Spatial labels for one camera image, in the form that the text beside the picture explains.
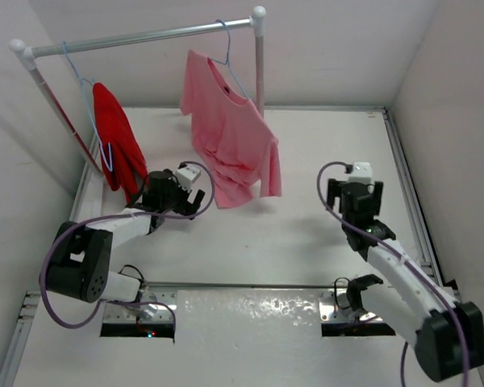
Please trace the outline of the pink t shirt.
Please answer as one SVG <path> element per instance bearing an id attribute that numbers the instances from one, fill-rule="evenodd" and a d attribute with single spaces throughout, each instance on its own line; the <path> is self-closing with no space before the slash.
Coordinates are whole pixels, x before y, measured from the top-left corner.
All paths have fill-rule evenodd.
<path id="1" fill-rule="evenodd" d="M 194 50 L 186 59 L 180 110 L 191 117 L 192 145 L 214 177 L 218 208 L 252 201 L 256 183 L 262 198 L 282 195 L 277 137 L 253 101 L 229 86 L 211 58 Z"/>

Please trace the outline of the light blue wire hanger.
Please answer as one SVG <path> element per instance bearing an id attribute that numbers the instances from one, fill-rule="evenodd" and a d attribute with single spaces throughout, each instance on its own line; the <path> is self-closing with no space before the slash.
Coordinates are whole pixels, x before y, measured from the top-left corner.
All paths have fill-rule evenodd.
<path id="1" fill-rule="evenodd" d="M 232 67 L 231 63 L 231 48 L 232 48 L 232 35 L 231 35 L 231 30 L 229 26 L 222 20 L 222 19 L 216 19 L 215 20 L 217 23 L 221 24 L 223 26 L 223 29 L 227 33 L 227 49 L 226 49 L 226 54 L 225 54 L 225 59 L 224 61 L 217 60 L 212 58 L 211 60 L 214 61 L 217 64 L 224 65 L 227 67 L 229 73 L 232 75 L 233 80 L 236 82 L 238 88 L 240 89 L 241 93 L 244 95 L 246 99 L 250 99 L 246 89 L 243 87 L 241 84 L 239 78 L 236 75 L 236 72 L 234 68 Z"/>

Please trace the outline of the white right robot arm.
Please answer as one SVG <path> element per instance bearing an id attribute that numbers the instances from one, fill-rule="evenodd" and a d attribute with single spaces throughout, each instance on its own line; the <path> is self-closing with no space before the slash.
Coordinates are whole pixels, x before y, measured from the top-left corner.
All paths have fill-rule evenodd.
<path id="1" fill-rule="evenodd" d="M 470 383 L 484 365 L 484 322 L 473 302 L 446 293 L 409 257 L 395 233 L 378 218 L 383 184 L 371 177 L 331 178 L 318 194 L 341 224 L 349 247 L 375 269 L 348 283 L 346 304 L 370 312 L 399 334 L 434 382 L 460 376 Z"/>

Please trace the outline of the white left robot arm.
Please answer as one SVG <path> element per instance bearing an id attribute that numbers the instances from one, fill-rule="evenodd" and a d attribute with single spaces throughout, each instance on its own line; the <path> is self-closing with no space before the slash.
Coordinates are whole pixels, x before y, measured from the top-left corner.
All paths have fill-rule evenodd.
<path id="1" fill-rule="evenodd" d="M 111 253 L 142 235 L 153 233 L 167 215 L 193 219 L 205 192 L 190 201 L 201 171 L 181 164 L 176 171 L 149 173 L 126 207 L 115 215 L 60 226 L 40 280 L 41 289 L 88 303 L 135 302 L 144 280 L 110 269 Z"/>

